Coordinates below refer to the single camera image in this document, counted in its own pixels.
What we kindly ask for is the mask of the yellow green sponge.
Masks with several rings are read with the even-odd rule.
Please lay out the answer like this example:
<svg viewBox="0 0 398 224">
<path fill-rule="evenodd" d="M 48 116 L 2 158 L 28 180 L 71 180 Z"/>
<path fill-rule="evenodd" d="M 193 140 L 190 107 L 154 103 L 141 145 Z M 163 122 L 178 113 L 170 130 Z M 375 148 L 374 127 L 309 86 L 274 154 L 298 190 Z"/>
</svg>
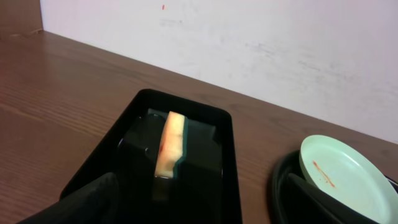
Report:
<svg viewBox="0 0 398 224">
<path fill-rule="evenodd" d="M 188 119 L 171 111 L 160 140 L 154 173 L 156 177 L 175 179 L 178 176 L 178 167 L 186 158 L 187 132 Z"/>
</svg>

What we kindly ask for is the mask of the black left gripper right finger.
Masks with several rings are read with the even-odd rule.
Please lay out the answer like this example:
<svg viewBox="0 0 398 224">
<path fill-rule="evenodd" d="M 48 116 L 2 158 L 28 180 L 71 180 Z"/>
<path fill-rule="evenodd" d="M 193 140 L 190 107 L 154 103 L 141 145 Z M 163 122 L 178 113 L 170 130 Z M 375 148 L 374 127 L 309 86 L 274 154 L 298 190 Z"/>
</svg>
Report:
<svg viewBox="0 0 398 224">
<path fill-rule="evenodd" d="M 296 174 L 290 173 L 288 179 L 296 185 L 325 214 L 340 223 L 376 224 L 374 220 L 355 212 L 353 209 L 337 201 L 322 190 L 309 184 Z"/>
</svg>

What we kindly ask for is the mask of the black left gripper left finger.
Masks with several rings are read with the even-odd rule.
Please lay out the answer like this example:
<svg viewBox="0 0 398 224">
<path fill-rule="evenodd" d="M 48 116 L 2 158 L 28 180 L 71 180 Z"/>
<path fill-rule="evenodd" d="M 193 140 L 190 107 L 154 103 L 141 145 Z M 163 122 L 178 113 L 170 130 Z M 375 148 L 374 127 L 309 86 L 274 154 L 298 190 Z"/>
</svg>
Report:
<svg viewBox="0 0 398 224">
<path fill-rule="evenodd" d="M 20 224 L 114 223 L 119 205 L 116 175 L 108 172 Z"/>
</svg>

